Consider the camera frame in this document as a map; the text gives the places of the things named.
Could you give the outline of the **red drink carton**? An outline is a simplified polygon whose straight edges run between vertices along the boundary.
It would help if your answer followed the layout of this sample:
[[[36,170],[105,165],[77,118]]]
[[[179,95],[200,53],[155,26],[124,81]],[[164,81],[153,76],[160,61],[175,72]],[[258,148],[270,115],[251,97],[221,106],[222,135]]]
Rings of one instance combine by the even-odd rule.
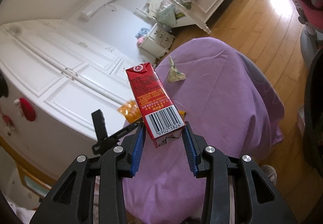
[[[151,63],[126,69],[136,104],[155,147],[178,139],[185,126]]]

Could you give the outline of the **black trash bin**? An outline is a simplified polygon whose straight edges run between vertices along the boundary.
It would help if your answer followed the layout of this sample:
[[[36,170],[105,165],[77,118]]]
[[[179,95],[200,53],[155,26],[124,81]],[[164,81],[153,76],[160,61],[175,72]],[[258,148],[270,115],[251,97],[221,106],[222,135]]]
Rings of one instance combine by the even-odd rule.
[[[311,63],[304,92],[303,152],[308,164],[322,175],[322,50]]]

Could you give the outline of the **orange fruit wrapper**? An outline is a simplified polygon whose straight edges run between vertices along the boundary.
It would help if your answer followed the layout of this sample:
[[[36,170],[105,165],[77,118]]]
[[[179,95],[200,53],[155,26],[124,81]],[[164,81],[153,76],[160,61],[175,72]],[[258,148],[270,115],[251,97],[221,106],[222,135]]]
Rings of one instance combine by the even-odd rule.
[[[140,109],[135,100],[127,101],[117,111],[122,114],[129,123],[134,123],[142,118]]]

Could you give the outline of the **white wardrobe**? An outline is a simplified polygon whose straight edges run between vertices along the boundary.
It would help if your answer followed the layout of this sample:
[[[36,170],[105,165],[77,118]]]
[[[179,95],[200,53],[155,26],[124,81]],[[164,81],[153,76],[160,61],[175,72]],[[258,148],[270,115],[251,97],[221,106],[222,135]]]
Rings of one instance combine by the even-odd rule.
[[[101,110],[109,134],[123,128],[117,109],[133,98],[126,69],[134,61],[64,20],[1,26],[2,137],[28,163],[57,179],[77,155],[92,155],[91,114]],[[21,117],[25,98],[36,120]]]

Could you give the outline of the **crumpled paper scrap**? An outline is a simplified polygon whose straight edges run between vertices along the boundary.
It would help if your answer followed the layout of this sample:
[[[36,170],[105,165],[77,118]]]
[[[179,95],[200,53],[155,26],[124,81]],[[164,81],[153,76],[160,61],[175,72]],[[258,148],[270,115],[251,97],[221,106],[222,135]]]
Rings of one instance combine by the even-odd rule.
[[[179,82],[186,79],[186,75],[178,71],[171,56],[169,56],[169,65],[170,69],[167,77],[167,81],[169,83]]]

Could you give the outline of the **purple table cloth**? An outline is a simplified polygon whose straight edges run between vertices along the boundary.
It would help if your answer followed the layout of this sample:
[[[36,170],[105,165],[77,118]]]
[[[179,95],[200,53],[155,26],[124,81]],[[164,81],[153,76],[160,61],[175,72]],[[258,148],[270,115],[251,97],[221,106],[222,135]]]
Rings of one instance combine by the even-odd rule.
[[[170,54],[186,79],[170,83],[169,61],[157,67],[193,133],[224,154],[266,158],[282,140],[284,106],[263,73],[246,56],[212,37],[188,41]],[[181,223],[199,216],[205,180],[189,170],[182,140],[155,147],[146,137],[138,172],[123,180],[125,207],[144,223]]]

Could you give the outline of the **white nightstand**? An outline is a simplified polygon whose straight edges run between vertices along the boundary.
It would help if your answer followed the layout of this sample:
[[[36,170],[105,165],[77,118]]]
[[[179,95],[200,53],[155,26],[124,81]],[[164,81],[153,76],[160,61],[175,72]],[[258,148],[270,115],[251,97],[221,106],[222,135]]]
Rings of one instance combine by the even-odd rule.
[[[166,32],[159,24],[155,24],[151,31],[144,37],[140,48],[156,58],[161,58],[169,52],[175,37]]]

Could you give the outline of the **white air conditioner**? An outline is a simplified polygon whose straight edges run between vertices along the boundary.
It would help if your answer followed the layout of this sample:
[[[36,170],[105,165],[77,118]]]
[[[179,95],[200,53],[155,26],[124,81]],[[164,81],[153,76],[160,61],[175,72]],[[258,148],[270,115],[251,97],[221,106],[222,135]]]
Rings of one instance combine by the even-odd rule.
[[[107,3],[109,3],[108,0],[92,0],[92,2],[81,11],[79,17],[82,20],[89,21],[90,18]]]

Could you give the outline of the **red wall ornament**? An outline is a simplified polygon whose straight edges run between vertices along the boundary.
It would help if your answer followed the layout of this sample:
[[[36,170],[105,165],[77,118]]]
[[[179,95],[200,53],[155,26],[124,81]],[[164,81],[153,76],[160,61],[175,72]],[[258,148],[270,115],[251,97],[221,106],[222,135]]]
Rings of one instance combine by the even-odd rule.
[[[15,99],[14,105],[19,108],[19,114],[21,117],[26,118],[26,120],[29,122],[36,120],[36,113],[28,100],[25,98]]]

